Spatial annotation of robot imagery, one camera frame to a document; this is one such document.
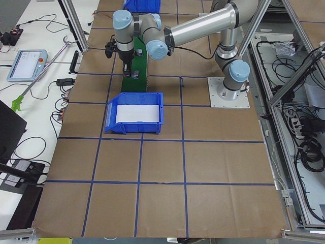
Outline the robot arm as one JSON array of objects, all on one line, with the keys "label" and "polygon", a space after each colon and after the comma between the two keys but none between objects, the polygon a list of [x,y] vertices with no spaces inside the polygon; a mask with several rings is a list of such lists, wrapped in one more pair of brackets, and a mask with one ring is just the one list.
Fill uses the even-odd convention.
[{"label": "robot arm", "polygon": [[233,62],[238,50],[232,37],[239,26],[253,17],[257,7],[258,1],[213,1],[210,13],[173,27],[163,27],[160,16],[155,13],[138,15],[117,10],[112,17],[115,35],[106,44],[105,55],[111,58],[117,52],[123,62],[123,74],[129,77],[135,55],[134,37],[142,38],[153,60],[161,60],[180,45],[221,32],[216,61]]}]

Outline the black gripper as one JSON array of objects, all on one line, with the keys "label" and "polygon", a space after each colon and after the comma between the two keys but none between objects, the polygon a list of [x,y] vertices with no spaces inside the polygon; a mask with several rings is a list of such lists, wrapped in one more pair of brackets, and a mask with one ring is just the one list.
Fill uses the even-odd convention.
[{"label": "black gripper", "polygon": [[124,77],[132,76],[132,60],[134,58],[134,50],[121,51],[119,50],[119,58],[123,61],[123,75]]}]

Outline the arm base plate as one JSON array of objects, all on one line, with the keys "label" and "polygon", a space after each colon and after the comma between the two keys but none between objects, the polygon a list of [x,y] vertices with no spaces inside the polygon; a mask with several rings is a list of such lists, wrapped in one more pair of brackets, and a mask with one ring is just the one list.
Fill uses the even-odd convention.
[{"label": "arm base plate", "polygon": [[207,77],[210,104],[212,108],[223,109],[249,109],[249,101],[245,86],[238,91],[225,88],[223,77]]}]

